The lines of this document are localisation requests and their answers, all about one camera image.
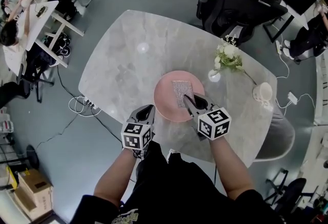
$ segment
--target cardboard box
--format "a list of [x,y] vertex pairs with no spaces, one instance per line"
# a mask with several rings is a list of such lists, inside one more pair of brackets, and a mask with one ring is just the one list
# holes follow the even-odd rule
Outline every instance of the cardboard box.
[[35,220],[52,210],[52,186],[35,169],[18,174],[19,187],[14,196],[17,204]]

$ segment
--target desk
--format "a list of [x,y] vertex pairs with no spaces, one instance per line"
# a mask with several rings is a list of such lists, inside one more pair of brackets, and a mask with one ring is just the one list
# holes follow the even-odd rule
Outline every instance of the desk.
[[[148,43],[147,53],[137,46]],[[272,120],[272,111],[252,97],[254,84],[241,72],[222,71],[213,83],[208,72],[222,40],[185,23],[155,14],[124,12],[106,31],[94,49],[79,82],[79,90],[90,101],[119,122],[131,112],[153,104],[159,79],[173,70],[193,73],[202,82],[206,95],[232,117],[226,137],[234,151],[249,167],[258,154]],[[243,67],[256,82],[268,82],[276,98],[277,79],[260,63],[240,51]],[[178,152],[213,162],[208,141],[200,142],[187,123],[171,123],[155,115],[154,141]]]
[[[36,43],[39,45],[46,53],[48,53],[52,58],[57,60],[59,63],[61,63],[64,67],[67,67],[67,64],[61,60],[54,52],[51,51],[53,46],[55,45],[55,42],[57,41],[60,33],[63,31],[64,27],[67,26],[68,28],[72,29],[74,32],[78,33],[81,36],[84,36],[84,32],[78,30],[75,26],[64,20],[62,17],[60,17],[57,13],[55,13],[55,8],[58,5],[59,1],[52,1],[52,2],[46,2],[46,3],[39,3],[39,4],[33,4],[30,8],[30,33],[28,36],[28,42],[26,46],[26,50],[30,51],[33,44]],[[39,10],[42,6],[47,6],[48,10],[40,17],[36,17],[35,7],[37,10]],[[46,24],[49,17],[53,17],[59,22],[61,22],[61,26],[59,27],[57,33],[54,35],[53,40],[51,41],[51,44],[49,48],[45,46],[37,37],[39,36],[42,28]],[[18,34],[17,37],[21,38],[24,34],[24,23],[26,18],[26,11],[21,14],[19,17],[19,20],[17,21],[18,25]]]
[[280,30],[273,37],[272,37],[272,34],[270,33],[270,31],[268,30],[268,26],[273,25],[276,22],[276,20],[278,20],[278,18],[274,19],[274,21],[271,23],[263,25],[263,28],[265,29],[265,31],[266,31],[267,35],[269,36],[272,43],[274,43],[275,40],[277,40],[277,38],[284,32],[284,30],[286,30],[286,28],[289,26],[289,24],[293,21],[294,18],[296,20],[298,20],[303,25],[303,27],[305,27],[307,30],[309,29],[308,20],[306,20],[305,14],[299,15],[292,7],[287,5],[284,1],[281,1],[280,5],[285,6],[288,9],[288,13],[291,16],[288,18],[286,23],[284,23],[284,25],[280,28]]

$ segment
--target pink plate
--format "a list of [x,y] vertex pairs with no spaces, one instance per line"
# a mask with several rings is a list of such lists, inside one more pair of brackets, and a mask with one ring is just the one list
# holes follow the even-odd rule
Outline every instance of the pink plate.
[[179,107],[173,90],[172,81],[190,81],[194,93],[205,95],[204,87],[199,79],[186,71],[173,71],[165,74],[159,80],[154,91],[154,102],[157,111],[173,122],[186,122],[191,116],[186,108]]

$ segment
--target white shoe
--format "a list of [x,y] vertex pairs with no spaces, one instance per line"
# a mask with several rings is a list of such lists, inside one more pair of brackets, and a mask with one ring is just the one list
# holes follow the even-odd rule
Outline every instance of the white shoe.
[[[58,57],[60,58],[60,60],[64,59],[64,57],[62,55],[59,55]],[[58,66],[58,65],[59,65],[59,62],[56,61],[53,65],[50,65],[49,67],[54,67],[54,66]]]
[[283,41],[283,43],[286,45],[287,48],[291,48],[291,42],[288,40]]
[[276,47],[277,47],[278,54],[281,55],[282,54],[281,53],[281,44],[280,44],[280,42],[278,40],[276,40]]
[[171,154],[177,154],[177,153],[179,153],[179,152],[176,152],[174,149],[170,149],[169,154],[166,157],[166,161],[169,162],[169,158],[170,158]]
[[291,54],[289,53],[289,49],[288,49],[288,48],[283,48],[282,51],[283,51],[283,53],[285,54],[285,56],[287,56],[287,57],[290,58],[291,60],[294,60],[294,59],[291,57]]

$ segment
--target metal grater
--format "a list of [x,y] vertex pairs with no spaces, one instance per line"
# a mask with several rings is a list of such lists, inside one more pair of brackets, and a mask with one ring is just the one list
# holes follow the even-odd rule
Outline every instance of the metal grater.
[[190,97],[193,101],[194,99],[194,92],[193,86],[189,81],[172,81],[173,90],[176,95],[177,103],[179,107],[186,107],[183,102],[184,95]]

